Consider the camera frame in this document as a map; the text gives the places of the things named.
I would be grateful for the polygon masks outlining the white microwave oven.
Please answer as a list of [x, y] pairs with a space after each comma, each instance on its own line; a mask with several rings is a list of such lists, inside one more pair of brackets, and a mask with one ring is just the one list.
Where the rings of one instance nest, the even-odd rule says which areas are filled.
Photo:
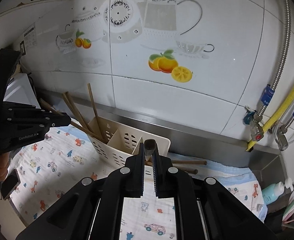
[[24, 103], [40, 108], [27, 74], [19, 73], [8, 85], [4, 101]]

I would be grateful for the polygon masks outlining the cartoon print white cloth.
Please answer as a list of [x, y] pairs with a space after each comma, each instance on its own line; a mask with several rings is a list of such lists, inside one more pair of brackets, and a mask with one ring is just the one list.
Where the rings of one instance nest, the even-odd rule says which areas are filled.
[[[264, 220], [268, 208], [257, 178], [249, 168], [225, 166], [215, 161], [200, 165], [187, 157], [196, 178], [214, 177], [255, 216]], [[102, 160], [86, 134], [68, 126], [52, 128], [41, 142], [23, 147], [10, 169], [18, 171], [20, 185], [10, 195], [24, 224], [33, 223], [84, 177], [101, 179], [114, 170]], [[126, 199], [121, 220], [121, 239], [175, 239], [172, 199], [155, 197], [152, 169], [145, 170], [144, 194]]]

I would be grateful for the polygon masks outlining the wooden chopstick bundle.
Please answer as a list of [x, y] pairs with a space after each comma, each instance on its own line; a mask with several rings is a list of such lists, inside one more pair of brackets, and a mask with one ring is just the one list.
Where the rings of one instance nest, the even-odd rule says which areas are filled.
[[205, 160], [172, 160], [172, 164], [188, 164], [188, 165], [207, 165], [207, 161]]
[[193, 168], [186, 168], [186, 167], [176, 167], [177, 169], [187, 172], [189, 174], [197, 174], [198, 170], [197, 169], [193, 169]]

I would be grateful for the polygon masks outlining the black smartphone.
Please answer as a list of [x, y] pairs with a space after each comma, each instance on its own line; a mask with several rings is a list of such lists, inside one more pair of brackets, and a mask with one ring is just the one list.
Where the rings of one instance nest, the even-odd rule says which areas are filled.
[[20, 185], [20, 178], [17, 169], [12, 170], [12, 172], [7, 176], [7, 178], [2, 183], [1, 195], [3, 200], [7, 200], [11, 193]]

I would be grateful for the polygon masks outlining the wall power socket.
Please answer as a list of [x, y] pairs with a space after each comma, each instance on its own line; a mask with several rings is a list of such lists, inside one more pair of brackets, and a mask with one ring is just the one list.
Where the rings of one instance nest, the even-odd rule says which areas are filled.
[[22, 55], [25, 55], [26, 54], [26, 49], [25, 49], [24, 41], [21, 41], [20, 42], [20, 52], [21, 52]]

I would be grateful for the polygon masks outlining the teal soap bottle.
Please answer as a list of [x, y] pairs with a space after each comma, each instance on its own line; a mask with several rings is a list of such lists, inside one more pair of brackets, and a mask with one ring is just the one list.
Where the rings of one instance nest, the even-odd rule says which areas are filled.
[[294, 187], [291, 178], [287, 178], [284, 182], [280, 181], [278, 183], [270, 184], [262, 189], [264, 203], [269, 205], [275, 202], [278, 197], [284, 193], [285, 189], [290, 189], [290, 191], [293, 192]]

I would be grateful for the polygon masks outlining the cream plastic utensil holder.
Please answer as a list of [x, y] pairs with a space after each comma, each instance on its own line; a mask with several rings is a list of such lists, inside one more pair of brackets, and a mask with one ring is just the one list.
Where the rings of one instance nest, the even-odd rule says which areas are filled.
[[100, 135], [103, 132], [107, 137], [107, 143], [102, 143], [92, 137], [89, 139], [102, 162], [112, 168], [123, 167], [128, 157], [138, 154], [139, 144], [148, 139], [156, 141], [160, 155], [166, 156], [169, 151], [171, 141], [168, 138], [105, 118], [100, 118], [100, 121], [101, 125], [98, 125], [97, 120], [93, 119], [89, 122], [88, 126], [96, 135]]

